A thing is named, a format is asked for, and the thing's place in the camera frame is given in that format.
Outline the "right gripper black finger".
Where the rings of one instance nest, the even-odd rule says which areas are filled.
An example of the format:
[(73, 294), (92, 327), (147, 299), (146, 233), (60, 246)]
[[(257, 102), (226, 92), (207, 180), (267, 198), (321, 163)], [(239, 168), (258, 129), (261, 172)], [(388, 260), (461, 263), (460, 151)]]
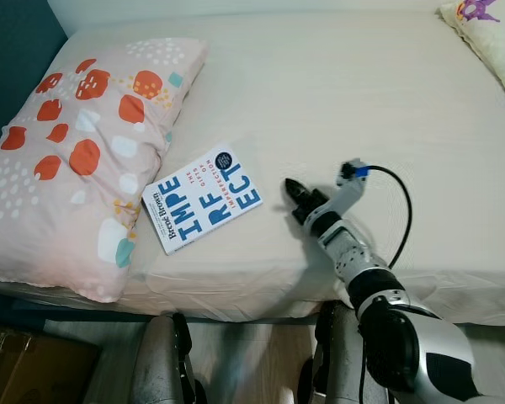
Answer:
[(317, 205), (317, 189), (309, 189), (295, 178), (284, 179), (284, 191), (296, 205)]

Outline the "white book blue letters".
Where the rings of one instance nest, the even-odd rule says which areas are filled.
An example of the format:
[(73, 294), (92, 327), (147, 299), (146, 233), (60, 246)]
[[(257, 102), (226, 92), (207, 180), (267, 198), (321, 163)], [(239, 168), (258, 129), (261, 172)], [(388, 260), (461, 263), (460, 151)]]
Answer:
[(262, 203), (259, 189), (229, 145), (215, 146), (142, 192), (142, 204), (167, 255)]

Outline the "pink pillow orange patches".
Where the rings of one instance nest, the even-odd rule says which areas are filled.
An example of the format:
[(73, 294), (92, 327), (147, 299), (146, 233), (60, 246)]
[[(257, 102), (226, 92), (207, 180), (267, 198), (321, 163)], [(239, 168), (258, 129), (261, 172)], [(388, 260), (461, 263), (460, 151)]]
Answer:
[(207, 53), (149, 39), (49, 70), (0, 137), (0, 282), (121, 297), (142, 192)]

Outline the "cream cartoon print duvet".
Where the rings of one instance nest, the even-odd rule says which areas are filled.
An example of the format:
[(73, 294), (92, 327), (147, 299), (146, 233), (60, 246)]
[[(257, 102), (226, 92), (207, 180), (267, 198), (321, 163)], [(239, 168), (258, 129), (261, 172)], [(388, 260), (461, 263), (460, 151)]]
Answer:
[(505, 0), (449, 0), (438, 13), (505, 88)]

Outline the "beige sheeted bed mattress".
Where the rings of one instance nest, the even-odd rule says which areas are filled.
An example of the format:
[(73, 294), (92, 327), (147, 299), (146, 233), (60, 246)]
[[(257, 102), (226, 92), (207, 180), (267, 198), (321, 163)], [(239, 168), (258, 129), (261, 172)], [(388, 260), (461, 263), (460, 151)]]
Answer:
[(0, 282), (0, 293), (84, 311), (180, 311), (217, 321), (309, 316), (346, 293), (331, 259), (295, 223), (284, 179), (330, 194), (341, 165), (359, 158), (372, 172), (345, 222), (433, 313), (505, 326), (505, 91), (436, 15), (111, 24), (77, 31), (42, 78), (81, 51), (159, 38), (203, 40), (209, 53), (149, 183), (229, 145), (263, 203), (167, 255), (141, 196), (118, 300), (18, 282)]

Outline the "grey left robot leg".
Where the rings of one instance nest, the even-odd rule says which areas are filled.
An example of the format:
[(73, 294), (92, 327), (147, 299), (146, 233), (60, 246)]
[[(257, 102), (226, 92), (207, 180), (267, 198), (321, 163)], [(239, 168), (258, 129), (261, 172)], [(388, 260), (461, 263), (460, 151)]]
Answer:
[(130, 386), (130, 404), (209, 404), (189, 358), (186, 316), (155, 316), (142, 334)]

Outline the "teal upholstered headboard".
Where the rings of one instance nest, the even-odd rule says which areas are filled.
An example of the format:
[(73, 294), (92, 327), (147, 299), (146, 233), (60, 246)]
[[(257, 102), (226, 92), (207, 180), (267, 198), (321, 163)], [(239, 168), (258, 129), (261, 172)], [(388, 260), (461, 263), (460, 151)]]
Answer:
[(47, 0), (0, 0), (0, 137), (66, 42)]

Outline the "brown cardboard box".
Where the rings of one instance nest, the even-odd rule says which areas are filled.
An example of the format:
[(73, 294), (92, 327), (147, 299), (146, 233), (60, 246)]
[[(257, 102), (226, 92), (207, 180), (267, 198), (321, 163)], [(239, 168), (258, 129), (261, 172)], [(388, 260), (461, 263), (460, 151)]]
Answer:
[(0, 404), (80, 404), (98, 347), (0, 326)]

